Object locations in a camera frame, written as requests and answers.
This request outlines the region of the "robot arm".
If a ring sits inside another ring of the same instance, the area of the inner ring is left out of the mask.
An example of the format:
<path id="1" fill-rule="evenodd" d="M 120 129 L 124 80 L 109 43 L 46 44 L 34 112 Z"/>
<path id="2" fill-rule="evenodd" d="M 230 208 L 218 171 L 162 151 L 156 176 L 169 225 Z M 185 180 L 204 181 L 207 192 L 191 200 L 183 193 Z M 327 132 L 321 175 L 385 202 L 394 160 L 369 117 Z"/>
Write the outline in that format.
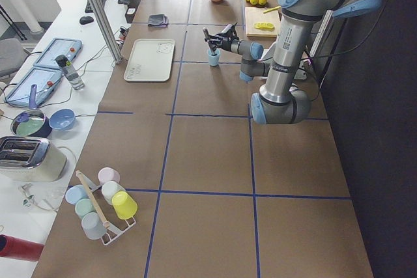
<path id="1" fill-rule="evenodd" d="M 293 85 L 303 50 L 313 24 L 326 11 L 334 18 L 350 18 L 378 9 L 382 0 L 278 0 L 281 25 L 270 62 L 263 62 L 263 47 L 238 38 L 234 25 L 210 35 L 204 30 L 211 52 L 223 49 L 241 55 L 240 78 L 246 81 L 265 76 L 266 83 L 252 94 L 251 110 L 259 124 L 294 124 L 304 120 L 311 108 L 308 95 Z"/>

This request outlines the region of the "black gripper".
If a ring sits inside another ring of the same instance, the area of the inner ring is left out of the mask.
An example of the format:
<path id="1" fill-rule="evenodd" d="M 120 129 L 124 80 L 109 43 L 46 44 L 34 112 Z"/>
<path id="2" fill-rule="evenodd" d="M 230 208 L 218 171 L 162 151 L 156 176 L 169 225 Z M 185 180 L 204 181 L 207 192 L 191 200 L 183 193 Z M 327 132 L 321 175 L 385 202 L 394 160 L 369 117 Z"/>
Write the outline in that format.
<path id="1" fill-rule="evenodd" d="M 205 39 L 211 40 L 208 43 L 217 49 L 238 53 L 240 38 L 236 31 L 236 24 L 228 24 L 220 33 L 209 35 Z"/>

